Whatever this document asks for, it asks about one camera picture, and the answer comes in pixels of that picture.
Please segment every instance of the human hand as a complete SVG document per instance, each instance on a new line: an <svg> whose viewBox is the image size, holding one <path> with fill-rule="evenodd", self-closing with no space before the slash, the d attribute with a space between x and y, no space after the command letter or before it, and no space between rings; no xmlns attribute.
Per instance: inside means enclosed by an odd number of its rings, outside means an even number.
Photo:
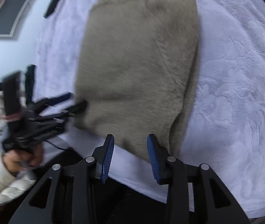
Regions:
<svg viewBox="0 0 265 224"><path fill-rule="evenodd" d="M18 173L25 170L21 166L22 161L27 161L29 166L38 167L43 161L44 149L42 143L35 146L33 154L22 150L11 150L3 155L3 163L10 173Z"/></svg>

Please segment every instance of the round metal pin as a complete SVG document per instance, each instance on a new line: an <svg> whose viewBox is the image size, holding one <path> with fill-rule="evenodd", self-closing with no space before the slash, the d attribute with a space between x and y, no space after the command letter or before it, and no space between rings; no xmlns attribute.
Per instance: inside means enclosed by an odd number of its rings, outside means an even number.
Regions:
<svg viewBox="0 0 265 224"><path fill-rule="evenodd" d="M53 170L59 170L61 168L60 164L54 164Z"/></svg>
<svg viewBox="0 0 265 224"><path fill-rule="evenodd" d="M209 166L207 165L207 164L202 164L201 165L201 168L203 169L203 170L205 170L205 171L207 171L208 169L209 169Z"/></svg>
<svg viewBox="0 0 265 224"><path fill-rule="evenodd" d="M95 158L93 158L92 156L88 156L86 158L86 162L93 162L95 160Z"/></svg>
<svg viewBox="0 0 265 224"><path fill-rule="evenodd" d="M169 156L169 157L167 158L167 160L168 160L169 162L175 162L175 161L176 161L176 157L174 157L174 156Z"/></svg>

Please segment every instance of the folded brown blanket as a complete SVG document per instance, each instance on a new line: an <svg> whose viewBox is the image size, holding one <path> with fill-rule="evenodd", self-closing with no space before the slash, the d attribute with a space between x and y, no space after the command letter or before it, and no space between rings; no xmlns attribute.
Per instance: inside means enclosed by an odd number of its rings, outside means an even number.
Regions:
<svg viewBox="0 0 265 224"><path fill-rule="evenodd" d="M89 101L75 126L148 161L147 136L180 148L198 72L196 0L100 0L91 10L76 79Z"/></svg>

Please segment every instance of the white wall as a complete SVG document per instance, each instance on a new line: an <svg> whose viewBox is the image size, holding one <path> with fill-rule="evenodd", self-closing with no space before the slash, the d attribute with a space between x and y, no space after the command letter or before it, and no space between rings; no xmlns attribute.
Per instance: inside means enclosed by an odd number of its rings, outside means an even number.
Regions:
<svg viewBox="0 0 265 224"><path fill-rule="evenodd" d="M43 15L51 0L31 0L13 38L0 38L0 78L14 70L24 70L34 63L35 39L45 21Z"/></svg>

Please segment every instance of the gray panel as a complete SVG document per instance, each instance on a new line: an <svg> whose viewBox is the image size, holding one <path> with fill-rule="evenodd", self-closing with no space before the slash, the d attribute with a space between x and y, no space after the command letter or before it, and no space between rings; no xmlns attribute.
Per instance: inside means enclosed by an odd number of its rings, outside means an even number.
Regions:
<svg viewBox="0 0 265 224"><path fill-rule="evenodd" d="M18 14L27 0L6 0L0 8L0 35L10 35Z"/></svg>

